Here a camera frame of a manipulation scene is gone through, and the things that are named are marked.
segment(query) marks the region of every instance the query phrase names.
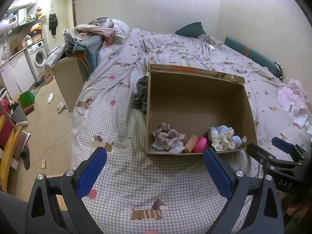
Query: washing machine door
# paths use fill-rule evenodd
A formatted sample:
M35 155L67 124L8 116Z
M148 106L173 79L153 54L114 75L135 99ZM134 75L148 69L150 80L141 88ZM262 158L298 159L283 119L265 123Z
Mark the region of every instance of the washing machine door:
M34 64L41 68L46 64L46 54L43 49L38 49L34 54Z

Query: gray bucket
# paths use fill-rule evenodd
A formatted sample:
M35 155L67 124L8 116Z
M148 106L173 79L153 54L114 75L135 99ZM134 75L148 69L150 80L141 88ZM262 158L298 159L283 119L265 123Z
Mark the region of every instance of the gray bucket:
M27 116L24 113L24 111L21 108L21 105L19 103L18 103L18 107L15 109L15 111L13 113L11 113L11 116L18 122L27 121Z

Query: blue gripper pad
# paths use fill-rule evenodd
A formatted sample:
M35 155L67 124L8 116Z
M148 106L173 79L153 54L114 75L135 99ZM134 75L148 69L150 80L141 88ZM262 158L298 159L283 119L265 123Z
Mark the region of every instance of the blue gripper pad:
M219 194L228 200L232 198L231 180L208 149L205 149L203 152L203 162Z
M272 145L279 148L280 150L284 151L287 154L289 154L293 150L292 144L285 142L284 140L278 137L272 138Z
M107 152L104 148L102 148L92 159L91 163L78 181L76 194L79 199L82 199L82 197L87 196L90 193L90 190L106 164L106 161Z

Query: red strawberry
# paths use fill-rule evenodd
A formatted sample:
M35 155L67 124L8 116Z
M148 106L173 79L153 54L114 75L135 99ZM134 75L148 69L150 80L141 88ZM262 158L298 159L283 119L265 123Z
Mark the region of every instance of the red strawberry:
M97 194L96 190L92 189L89 193L89 198L94 200L96 198L96 194Z

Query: silver bolt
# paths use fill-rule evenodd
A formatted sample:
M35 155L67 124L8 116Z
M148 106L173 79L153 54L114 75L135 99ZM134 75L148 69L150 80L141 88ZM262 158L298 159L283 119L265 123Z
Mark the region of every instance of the silver bolt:
M236 176L243 177L244 173L242 171L236 171Z
M266 175L266 179L267 179L267 180L272 180L272 176L267 174L267 175Z
M39 174L38 176L37 176L37 179L39 179L39 180L42 180L44 178L44 174Z
M66 172L66 176L73 176L74 175L74 171L73 170L69 170Z

